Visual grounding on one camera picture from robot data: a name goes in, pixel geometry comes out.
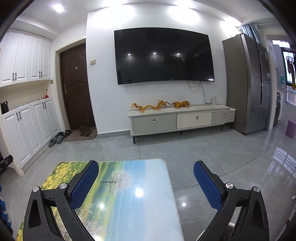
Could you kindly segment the grey slippers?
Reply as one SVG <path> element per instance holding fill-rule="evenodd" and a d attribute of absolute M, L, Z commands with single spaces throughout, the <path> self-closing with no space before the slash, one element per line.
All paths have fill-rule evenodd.
<path fill-rule="evenodd" d="M 63 142 L 63 139 L 65 137 L 65 134 L 63 132 L 58 133 L 55 137 L 53 137 L 49 142 L 49 147 L 53 147 L 55 144 L 61 144 Z"/>

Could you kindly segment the brown shoes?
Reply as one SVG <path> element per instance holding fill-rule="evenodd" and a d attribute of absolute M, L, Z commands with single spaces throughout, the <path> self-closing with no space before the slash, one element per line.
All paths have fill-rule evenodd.
<path fill-rule="evenodd" d="M 85 137 L 88 137 L 91 135 L 91 129 L 89 126 L 84 126 L 84 125 L 81 125 L 80 126 L 80 132 L 79 132 L 79 135 L 80 136 L 85 136 Z"/>

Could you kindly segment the white shoe cabinet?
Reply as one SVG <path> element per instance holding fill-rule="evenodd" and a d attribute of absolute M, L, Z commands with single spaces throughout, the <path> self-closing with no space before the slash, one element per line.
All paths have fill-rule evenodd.
<path fill-rule="evenodd" d="M 50 52 L 49 39 L 20 30 L 1 41 L 1 134 L 19 176 L 60 131 L 49 94 Z"/>

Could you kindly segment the purple square stool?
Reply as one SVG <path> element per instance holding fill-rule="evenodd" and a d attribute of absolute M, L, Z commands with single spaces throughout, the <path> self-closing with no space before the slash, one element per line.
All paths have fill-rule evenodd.
<path fill-rule="evenodd" d="M 295 136 L 295 131 L 296 131 L 296 122 L 295 120 L 289 120 L 287 124 L 287 130 L 286 130 L 286 135 L 289 136 L 290 138 L 294 138 Z"/>

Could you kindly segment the white power strip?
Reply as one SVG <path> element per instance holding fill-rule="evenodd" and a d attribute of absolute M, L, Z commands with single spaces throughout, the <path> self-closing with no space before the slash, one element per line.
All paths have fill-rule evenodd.
<path fill-rule="evenodd" d="M 216 96 L 213 95 L 213 96 L 212 96 L 212 105 L 215 105 L 215 104 L 216 104 Z"/>

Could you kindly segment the golden tiger ornament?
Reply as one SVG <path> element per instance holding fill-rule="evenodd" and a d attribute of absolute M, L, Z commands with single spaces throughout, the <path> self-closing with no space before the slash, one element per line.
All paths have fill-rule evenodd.
<path fill-rule="evenodd" d="M 173 103 L 173 106 L 175 108 L 189 108 L 190 107 L 190 102 L 185 100 L 185 101 L 182 101 L 182 102 L 179 102 L 179 101 L 175 101 Z"/>

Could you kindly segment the white low tv cabinet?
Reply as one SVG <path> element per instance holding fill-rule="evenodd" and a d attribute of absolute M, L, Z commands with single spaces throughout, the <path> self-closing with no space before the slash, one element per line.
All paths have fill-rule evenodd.
<path fill-rule="evenodd" d="M 161 110 L 140 112 L 131 110 L 130 118 L 133 142 L 136 137 L 158 133 L 183 132 L 210 126 L 223 126 L 235 120 L 236 110 L 225 105 L 193 105 L 189 108 L 167 107 Z"/>

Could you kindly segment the dark brown entrance door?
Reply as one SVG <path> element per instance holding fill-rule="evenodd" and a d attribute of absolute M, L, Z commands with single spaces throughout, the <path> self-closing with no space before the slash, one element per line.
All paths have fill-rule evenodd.
<path fill-rule="evenodd" d="M 60 75 L 70 128 L 96 127 L 89 93 L 85 43 L 60 54 Z"/>

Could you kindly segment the golden dragon ornament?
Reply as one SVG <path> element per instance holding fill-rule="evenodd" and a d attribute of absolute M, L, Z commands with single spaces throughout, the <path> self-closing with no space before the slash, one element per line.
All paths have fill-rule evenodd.
<path fill-rule="evenodd" d="M 154 105 L 145 105 L 145 106 L 141 106 L 137 103 L 132 103 L 131 104 L 131 108 L 136 108 L 138 111 L 140 111 L 141 113 L 144 113 L 146 109 L 152 109 L 152 110 L 161 110 L 161 107 L 164 106 L 164 107 L 167 107 L 167 105 L 172 105 L 172 103 L 169 103 L 167 101 L 164 101 L 164 100 L 158 100 L 158 103 L 156 106 Z"/>

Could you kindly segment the grey steel refrigerator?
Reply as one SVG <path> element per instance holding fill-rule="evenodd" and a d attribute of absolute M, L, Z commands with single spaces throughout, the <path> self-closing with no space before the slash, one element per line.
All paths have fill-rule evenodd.
<path fill-rule="evenodd" d="M 232 127 L 242 134 L 267 127 L 271 74 L 267 50 L 246 34 L 222 41 L 227 77 L 227 105 L 236 109 Z"/>

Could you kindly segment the black wall television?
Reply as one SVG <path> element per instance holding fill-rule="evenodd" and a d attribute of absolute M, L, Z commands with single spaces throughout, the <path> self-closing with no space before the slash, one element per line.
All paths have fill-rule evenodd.
<path fill-rule="evenodd" d="M 150 81 L 214 81 L 208 35 L 173 28 L 114 31 L 119 85 Z"/>

